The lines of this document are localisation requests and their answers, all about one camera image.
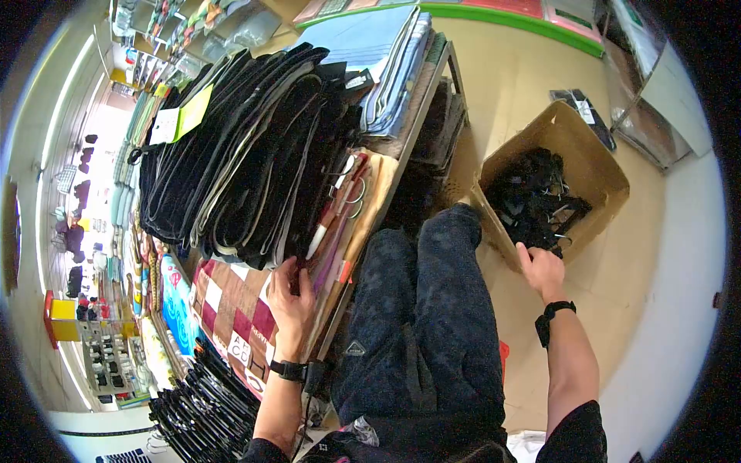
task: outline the beige tiled floor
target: beige tiled floor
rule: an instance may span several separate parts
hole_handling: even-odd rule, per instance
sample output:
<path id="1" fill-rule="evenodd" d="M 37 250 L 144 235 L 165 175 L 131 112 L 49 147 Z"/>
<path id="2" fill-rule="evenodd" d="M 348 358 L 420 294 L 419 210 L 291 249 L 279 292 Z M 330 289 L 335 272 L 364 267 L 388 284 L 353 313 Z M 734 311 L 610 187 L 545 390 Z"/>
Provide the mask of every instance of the beige tiled floor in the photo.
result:
<path id="1" fill-rule="evenodd" d="M 550 103 L 549 90 L 579 88 L 609 119 L 603 63 L 557 41 L 511 27 L 462 19 L 433 20 L 453 40 L 471 120 L 459 142 L 453 175 L 470 184 L 473 169 Z M 631 197 L 608 229 L 568 265 L 565 289 L 579 308 L 600 367 L 601 385 L 622 359 L 639 321 L 656 264 L 664 211 L 664 178 L 618 140 L 615 159 Z M 548 363 L 533 322 L 542 302 L 499 252 L 477 255 L 491 293 L 499 338 L 510 347 L 505 374 L 505 427 L 544 430 Z"/>

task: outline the green shelf edge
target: green shelf edge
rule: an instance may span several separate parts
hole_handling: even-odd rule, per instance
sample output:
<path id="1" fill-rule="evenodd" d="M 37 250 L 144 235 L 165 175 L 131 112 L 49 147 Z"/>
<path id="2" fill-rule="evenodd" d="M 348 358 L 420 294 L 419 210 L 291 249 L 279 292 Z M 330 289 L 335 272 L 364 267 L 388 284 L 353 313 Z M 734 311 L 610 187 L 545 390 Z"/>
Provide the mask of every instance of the green shelf edge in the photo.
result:
<path id="1" fill-rule="evenodd" d="M 324 22 L 328 19 L 339 18 L 340 16 L 349 16 L 357 13 L 364 13 L 373 10 L 386 10 L 395 8 L 400 5 L 385 5 L 382 7 L 360 8 L 358 10 L 343 11 L 333 15 L 322 16 L 321 18 L 310 19 L 296 24 L 297 29 Z M 575 33 L 572 30 L 556 26 L 544 19 L 531 18 L 530 16 L 510 13 L 508 11 L 495 10 L 493 8 L 472 7 L 469 5 L 455 3 L 421 3 L 420 10 L 430 13 L 432 16 L 440 18 L 460 18 L 470 19 L 472 21 L 483 21 L 494 24 L 503 24 L 517 29 L 527 30 L 529 32 L 560 41 L 585 53 L 599 58 L 605 52 L 605 48 L 597 42 Z"/>

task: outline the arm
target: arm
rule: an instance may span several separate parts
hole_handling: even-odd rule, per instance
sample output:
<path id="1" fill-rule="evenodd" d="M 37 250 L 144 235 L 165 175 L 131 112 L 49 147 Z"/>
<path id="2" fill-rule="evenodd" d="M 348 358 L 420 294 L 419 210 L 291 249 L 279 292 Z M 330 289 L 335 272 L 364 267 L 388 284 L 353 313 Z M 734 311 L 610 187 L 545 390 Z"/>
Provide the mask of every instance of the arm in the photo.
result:
<path id="1" fill-rule="evenodd" d="M 565 268 L 561 259 L 536 247 L 525 249 L 523 243 L 517 243 L 517 252 L 525 278 L 540 294 L 544 305 L 568 300 L 563 290 Z M 576 314 L 571 310 L 559 310 L 551 320 L 550 329 L 546 438 L 572 410 L 597 400 L 599 394 L 597 358 Z"/>
<path id="2" fill-rule="evenodd" d="M 315 303 L 311 280 L 308 271 L 301 270 L 301 295 L 294 296 L 290 293 L 290 280 L 295 275 L 296 258 L 292 257 L 273 271 L 268 287 L 268 305 L 278 327 L 276 362 L 299 362 L 304 336 L 311 326 Z M 301 422 L 301 389 L 300 383 L 269 375 L 255 422 L 253 438 L 273 442 L 288 459 Z"/>

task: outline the black shirt sleeve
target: black shirt sleeve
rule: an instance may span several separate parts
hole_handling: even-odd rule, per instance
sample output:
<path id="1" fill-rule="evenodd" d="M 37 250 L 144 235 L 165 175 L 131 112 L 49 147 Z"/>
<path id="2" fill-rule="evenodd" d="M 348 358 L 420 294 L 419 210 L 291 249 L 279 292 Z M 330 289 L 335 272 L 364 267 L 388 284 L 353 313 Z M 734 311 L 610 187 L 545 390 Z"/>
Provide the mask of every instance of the black shirt sleeve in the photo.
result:
<path id="1" fill-rule="evenodd" d="M 239 463 L 290 463 L 288 457 L 267 439 L 252 439 L 250 447 Z"/>
<path id="2" fill-rule="evenodd" d="M 607 437 L 595 400 L 580 405 L 561 420 L 536 459 L 536 463 L 606 461 Z"/>

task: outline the left hand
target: left hand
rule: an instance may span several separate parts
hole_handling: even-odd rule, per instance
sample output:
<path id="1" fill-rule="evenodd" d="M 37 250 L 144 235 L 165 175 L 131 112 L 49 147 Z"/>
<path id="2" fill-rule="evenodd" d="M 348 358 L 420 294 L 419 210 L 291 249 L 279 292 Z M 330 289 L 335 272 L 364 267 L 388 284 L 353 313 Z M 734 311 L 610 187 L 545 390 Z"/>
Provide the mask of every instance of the left hand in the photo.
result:
<path id="1" fill-rule="evenodd" d="M 303 348 L 304 338 L 311 329 L 316 297 L 309 272 L 299 272 L 300 296 L 290 293 L 290 281 L 296 275 L 296 257 L 291 257 L 273 270 L 268 286 L 268 305 L 278 327 L 276 360 L 295 362 Z"/>

